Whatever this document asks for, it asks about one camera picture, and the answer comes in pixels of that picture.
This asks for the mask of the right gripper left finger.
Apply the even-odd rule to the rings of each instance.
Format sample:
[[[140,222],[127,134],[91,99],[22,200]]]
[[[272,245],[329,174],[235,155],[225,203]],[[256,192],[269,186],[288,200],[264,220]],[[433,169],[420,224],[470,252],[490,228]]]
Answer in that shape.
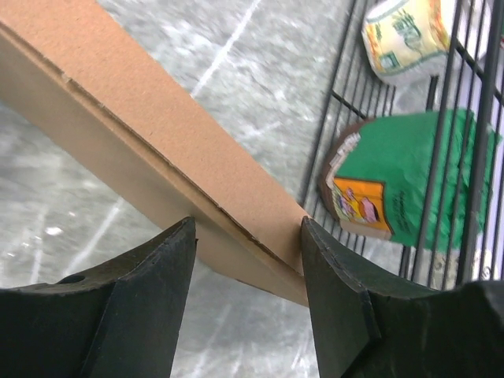
[[[2,289],[2,376],[170,376],[196,246],[186,217],[56,283]]]

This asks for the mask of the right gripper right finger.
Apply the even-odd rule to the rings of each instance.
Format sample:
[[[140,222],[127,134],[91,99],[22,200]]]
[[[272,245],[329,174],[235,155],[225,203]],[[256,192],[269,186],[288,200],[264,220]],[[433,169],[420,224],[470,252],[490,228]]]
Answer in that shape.
[[[356,254],[309,217],[301,239],[320,376],[502,376],[502,282],[429,289]]]

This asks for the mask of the brown cardboard box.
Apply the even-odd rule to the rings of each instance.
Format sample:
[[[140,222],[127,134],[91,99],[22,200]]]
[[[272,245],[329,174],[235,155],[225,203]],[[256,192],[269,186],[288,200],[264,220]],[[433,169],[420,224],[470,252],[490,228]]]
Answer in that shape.
[[[214,271],[301,305],[305,210],[97,2],[1,4],[1,99]]]

